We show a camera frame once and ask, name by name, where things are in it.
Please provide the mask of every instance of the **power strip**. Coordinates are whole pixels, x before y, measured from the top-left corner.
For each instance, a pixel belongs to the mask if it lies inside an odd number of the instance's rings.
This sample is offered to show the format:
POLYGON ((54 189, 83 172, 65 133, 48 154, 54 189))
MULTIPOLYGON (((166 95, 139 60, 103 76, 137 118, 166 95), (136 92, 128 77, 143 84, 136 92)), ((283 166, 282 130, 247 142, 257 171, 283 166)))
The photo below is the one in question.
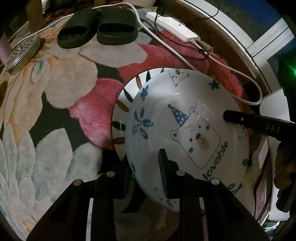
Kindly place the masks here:
MULTIPOLYGON (((156 12, 148 12, 146 14, 146 18, 150 19, 153 22, 155 20, 155 17, 156 12)), ((156 24, 169 31, 171 34, 180 39, 183 43, 189 43, 192 40, 200 40, 200 37, 195 32, 192 32, 189 28, 179 23, 172 17, 158 16, 156 24)))

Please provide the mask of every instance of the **metal screw head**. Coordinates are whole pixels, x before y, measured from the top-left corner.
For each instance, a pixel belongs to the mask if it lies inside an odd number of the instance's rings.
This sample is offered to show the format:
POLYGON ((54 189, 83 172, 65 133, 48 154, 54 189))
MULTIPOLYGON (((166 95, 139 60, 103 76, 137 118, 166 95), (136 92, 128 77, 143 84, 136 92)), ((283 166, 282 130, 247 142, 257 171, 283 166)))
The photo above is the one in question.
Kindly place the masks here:
POLYGON ((81 183, 82 183, 82 181, 80 179, 76 179, 76 180, 74 180, 73 185, 79 186, 81 183))
POLYGON ((113 177, 113 176, 115 176, 115 172, 109 171, 109 172, 106 173, 106 176, 107 177, 113 177))
POLYGON ((213 185, 218 185, 218 184, 220 183, 220 181, 219 181, 217 178, 212 178, 212 179, 211 179, 211 183, 212 183, 213 185))
POLYGON ((184 171, 181 171, 181 170, 178 170, 176 171, 176 174, 180 177, 184 176, 185 175, 185 172, 184 171))

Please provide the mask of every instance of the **white cable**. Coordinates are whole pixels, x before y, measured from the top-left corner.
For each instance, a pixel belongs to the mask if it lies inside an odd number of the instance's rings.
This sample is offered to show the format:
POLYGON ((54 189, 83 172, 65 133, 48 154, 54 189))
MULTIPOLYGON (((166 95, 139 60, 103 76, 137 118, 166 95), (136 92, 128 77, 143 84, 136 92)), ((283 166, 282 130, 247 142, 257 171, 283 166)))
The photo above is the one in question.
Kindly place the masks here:
MULTIPOLYGON (((201 46, 199 46, 199 45, 196 43, 195 40, 191 41, 191 43, 194 44, 194 45, 195 45, 196 47, 198 47, 199 49, 203 50, 203 48, 202 48, 201 46)), ((249 80, 251 80, 251 81, 254 83, 254 85, 257 87, 258 91, 259 91, 259 100, 256 101, 256 102, 247 101, 247 100, 241 99, 241 98, 239 98, 239 97, 237 97, 237 96, 231 94, 235 99, 240 100, 241 102, 243 102, 243 103, 245 103, 245 104, 248 104, 248 105, 259 105, 259 104, 261 103, 261 101, 262 101, 262 97, 263 97, 262 90, 261 90, 260 86, 256 83, 255 80, 253 80, 251 77, 247 76, 246 74, 244 74, 244 73, 242 73, 242 72, 240 72, 240 71, 238 71, 238 70, 236 70, 236 69, 233 69, 233 68, 231 68, 231 67, 229 67, 229 66, 227 66, 227 65, 224 65, 224 64, 220 63, 218 60, 214 59, 211 55, 207 55, 207 56, 208 56, 211 60, 213 60, 214 62, 216 62, 217 64, 219 64, 219 65, 221 65, 221 66, 223 66, 223 67, 225 67, 225 68, 228 68, 228 69, 232 70, 233 72, 236 72, 236 73, 238 73, 238 74, 240 74, 240 75, 242 75, 242 76, 248 78, 249 80)))
MULTIPOLYGON (((122 5, 122 4, 125 4, 125 5, 128 5, 128 6, 130 6, 133 10, 134 10, 134 12, 135 12, 135 15, 136 15, 136 17, 137 17, 137 20, 138 20, 138 22, 139 22, 139 24, 142 26, 142 28, 143 29, 145 29, 153 38, 155 38, 159 43, 161 43, 163 46, 165 46, 169 51, 171 51, 172 53, 174 53, 179 59, 181 59, 184 63, 186 63, 191 69, 193 69, 193 70, 195 70, 195 71, 198 71, 194 66, 192 66, 182 55, 180 55, 177 51, 175 51, 172 47, 170 47, 168 44, 166 44, 162 39, 160 39, 158 36, 156 36, 153 32, 151 32, 150 31, 150 29, 148 29, 142 22, 141 22, 141 19, 140 19, 140 16, 139 16, 139 14, 138 14, 138 12, 137 12, 137 9, 132 5, 132 4, 130 4, 130 3, 126 3, 126 2, 121 2, 121 3, 115 3, 115 4, 110 4, 110 5, 102 5, 102 6, 98 6, 98 7, 93 7, 93 9, 97 9, 97 8, 101 8, 101 7, 111 7, 111 6, 116 6, 116 5, 122 5)), ((41 29, 41 30, 39 30, 39 31, 37 31, 37 32, 35 32, 35 33, 33 33, 33 34, 30 34, 30 35, 28 35, 28 36, 26 36, 25 38, 23 38, 23 39, 21 39, 20 40, 20 42, 19 43, 21 43, 22 41, 24 41, 25 39, 27 39, 27 38, 29 38, 29 37, 31 37, 32 35, 34 35, 34 34, 38 34, 38 33, 40 33, 40 32, 42 32, 43 30, 45 30, 45 29, 47 29, 47 28, 49 28, 49 27, 51 27, 52 25, 54 25, 54 24, 56 24, 57 22, 59 22, 60 20, 62 20, 62 19, 65 19, 65 18, 67 18, 67 17, 70 17, 70 16, 72 16, 72 15, 74 15, 74 13, 73 14, 69 14, 69 15, 67 15, 67 16, 64 16, 64 17, 62 17, 62 18, 60 18, 60 19, 58 19, 58 20, 56 20, 55 22, 53 22, 53 23, 51 23, 50 25, 48 25, 48 26, 46 26, 45 28, 43 28, 43 29, 41 29)), ((192 41, 192 43, 195 45, 195 46, 197 46, 199 49, 202 49, 195 41, 192 41)), ((236 72, 236 73, 238 73, 238 74, 241 74, 241 75, 243 75, 243 76, 245 76, 246 78, 248 78, 249 80, 251 80, 255 85, 256 85, 256 87, 258 88, 258 90, 259 90, 259 95, 260 95, 260 97, 259 97, 259 100, 257 101, 257 102, 250 102, 250 101, 246 101, 246 100, 244 100, 244 99, 241 99, 241 98, 239 98, 239 97, 237 97, 237 96, 235 96, 235 95, 233 95, 232 94, 232 96, 235 98, 235 99, 238 99, 238 100, 240 100, 240 101, 242 101, 243 103, 246 103, 246 104, 248 104, 248 105, 259 105, 260 103, 261 103, 261 101, 262 101, 262 91, 261 91, 261 89, 260 89, 260 86, 252 79, 252 78, 250 78, 249 76, 247 76, 247 75, 245 75, 245 74, 243 74, 242 72, 239 72, 239 71, 237 71, 237 70, 235 70, 235 69, 233 69, 233 68, 230 68, 230 67, 228 67, 227 65, 224 65, 224 64, 222 64, 222 63, 220 63, 219 61, 217 61, 217 60, 215 60, 212 56, 210 56, 209 55, 209 58, 211 58, 213 61, 215 61, 216 63, 218 63, 218 64, 220 64, 220 65, 222 65, 222 66, 224 66, 224 67, 226 67, 226 68, 228 68, 228 69, 230 69, 230 70, 232 70, 232 71, 234 71, 234 72, 236 72)))

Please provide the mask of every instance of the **party hat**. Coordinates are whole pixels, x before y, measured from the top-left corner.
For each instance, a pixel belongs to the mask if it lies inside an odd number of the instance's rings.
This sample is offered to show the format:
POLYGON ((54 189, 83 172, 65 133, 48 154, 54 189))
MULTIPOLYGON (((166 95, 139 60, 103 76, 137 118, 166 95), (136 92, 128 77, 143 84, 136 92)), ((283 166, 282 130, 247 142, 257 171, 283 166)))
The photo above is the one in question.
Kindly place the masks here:
POLYGON ((168 107, 172 109, 174 117, 175 117, 177 123, 179 124, 179 126, 182 126, 185 123, 185 121, 187 120, 188 116, 185 115, 182 111, 172 107, 171 104, 168 104, 168 107))

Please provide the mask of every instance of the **white ceramic bowl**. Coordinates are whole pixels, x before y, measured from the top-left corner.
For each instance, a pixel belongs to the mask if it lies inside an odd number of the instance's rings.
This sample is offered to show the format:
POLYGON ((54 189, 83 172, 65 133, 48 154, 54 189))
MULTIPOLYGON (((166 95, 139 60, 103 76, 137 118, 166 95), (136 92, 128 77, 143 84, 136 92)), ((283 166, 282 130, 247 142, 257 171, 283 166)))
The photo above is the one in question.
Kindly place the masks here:
POLYGON ((240 111, 230 93, 197 71, 169 70, 142 87, 128 114, 126 152, 138 184, 150 198, 179 210, 179 201, 168 200, 163 192, 160 148, 193 177, 216 177, 231 191, 238 189, 249 139, 243 126, 223 120, 225 110, 240 111))

